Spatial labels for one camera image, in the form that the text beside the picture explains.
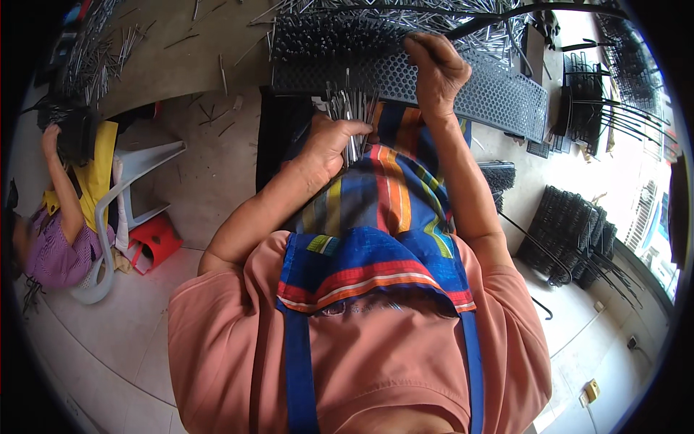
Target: person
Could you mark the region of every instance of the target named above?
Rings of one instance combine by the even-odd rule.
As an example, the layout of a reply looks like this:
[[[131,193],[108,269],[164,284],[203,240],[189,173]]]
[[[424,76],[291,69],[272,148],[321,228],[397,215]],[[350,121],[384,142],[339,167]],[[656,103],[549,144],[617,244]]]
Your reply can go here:
[[[51,176],[42,205],[31,218],[12,212],[12,261],[16,270],[25,273],[39,285],[51,288],[76,285],[102,254],[99,237],[87,225],[81,200],[58,157],[58,134],[60,127],[51,124],[46,127],[41,139]],[[108,191],[108,175],[105,187]],[[88,201],[86,190],[81,196],[83,202]],[[109,242],[113,243],[113,229],[109,226],[107,231]]]
[[[548,403],[543,330],[453,114],[471,67],[443,36],[404,44],[419,109],[380,106],[375,130],[315,115],[172,293],[188,432],[522,433]]]

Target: floor tile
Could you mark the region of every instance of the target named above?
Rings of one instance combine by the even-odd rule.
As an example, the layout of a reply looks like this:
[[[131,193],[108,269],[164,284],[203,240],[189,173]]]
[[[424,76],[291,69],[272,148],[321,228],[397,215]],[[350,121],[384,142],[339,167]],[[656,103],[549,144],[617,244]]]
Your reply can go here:
[[[109,294],[93,305],[85,306],[59,290],[48,291],[46,302],[94,357],[134,382],[169,295],[195,277],[201,255],[200,251],[179,249],[144,276],[116,272]]]
[[[595,376],[612,344],[621,335],[610,316],[603,312],[570,345],[582,355],[579,367],[587,379]]]
[[[89,354],[60,324],[42,297],[37,300],[38,313],[28,312],[29,337],[84,412],[107,432],[122,432],[128,387],[133,386]]]
[[[530,295],[552,311],[553,318],[545,320],[547,312],[535,303],[552,356],[597,315],[593,299],[573,283],[561,288],[551,287],[520,260],[514,259],[514,263],[525,278]]]
[[[584,354],[581,348],[577,345],[569,344],[552,359],[552,363],[557,365],[557,368],[564,376],[569,392],[576,396],[579,395],[580,391],[590,380],[581,369],[583,357]]]
[[[164,312],[142,359],[135,377],[135,385],[162,401],[176,406],[169,373],[168,325],[169,313]]]
[[[575,404],[563,411],[541,434],[594,434],[591,416],[586,408],[576,400]]]
[[[180,416],[178,411],[173,412],[173,417],[171,418],[171,429],[169,429],[169,434],[188,434],[188,431],[183,428],[183,423],[180,421]]]
[[[550,404],[548,403],[532,422],[532,426],[534,427],[536,433],[541,433],[542,430],[551,425],[551,423],[554,422],[556,418],[557,417],[552,411],[552,406],[550,406]]]
[[[147,394],[135,394],[128,403],[126,434],[168,434],[175,408]]]
[[[571,407],[578,396],[579,394],[571,392],[558,364],[552,363],[552,398],[549,406],[552,408],[555,418],[559,417],[565,409]]]

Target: colorful striped cloth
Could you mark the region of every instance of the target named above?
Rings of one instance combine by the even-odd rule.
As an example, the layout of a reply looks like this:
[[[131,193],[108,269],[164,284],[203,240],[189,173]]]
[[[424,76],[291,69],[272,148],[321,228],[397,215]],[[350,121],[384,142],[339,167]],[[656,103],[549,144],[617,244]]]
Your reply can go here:
[[[434,142],[420,110],[380,103],[373,124],[380,143],[333,179],[285,228],[332,237],[359,226],[393,237],[423,231],[444,258],[452,258],[452,213]],[[461,126],[468,143],[470,124],[463,121]]]

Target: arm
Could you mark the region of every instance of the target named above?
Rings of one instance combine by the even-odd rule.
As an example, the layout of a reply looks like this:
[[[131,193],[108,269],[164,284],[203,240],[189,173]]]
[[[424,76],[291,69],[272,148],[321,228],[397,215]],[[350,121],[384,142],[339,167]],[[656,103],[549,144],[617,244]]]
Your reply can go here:
[[[405,38],[405,49],[419,69],[417,100],[439,154],[458,236],[483,270],[513,267],[489,186],[453,114],[453,100],[472,69],[442,35],[412,33]]]
[[[62,163],[56,151],[58,134],[60,134],[60,127],[55,124],[49,125],[44,132],[41,145],[46,157],[46,163],[48,163],[51,181],[60,201],[60,211],[62,212],[60,229],[65,236],[67,244],[71,246],[82,230],[85,217],[82,214],[82,207],[79,199],[77,199],[75,188],[62,168]]]
[[[341,152],[349,137],[370,132],[371,127],[364,122],[333,122],[325,115],[315,115],[301,153],[217,229],[200,259],[198,275],[243,267],[262,240],[339,172]]]

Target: electrical outlet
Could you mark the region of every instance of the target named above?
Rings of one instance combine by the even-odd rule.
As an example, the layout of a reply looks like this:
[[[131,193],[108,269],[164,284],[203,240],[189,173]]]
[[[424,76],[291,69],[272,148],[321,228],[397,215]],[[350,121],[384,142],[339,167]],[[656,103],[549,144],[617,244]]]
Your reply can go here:
[[[581,407],[585,408],[588,405],[588,394],[584,390],[581,392],[581,396],[578,397],[578,401],[581,403]]]

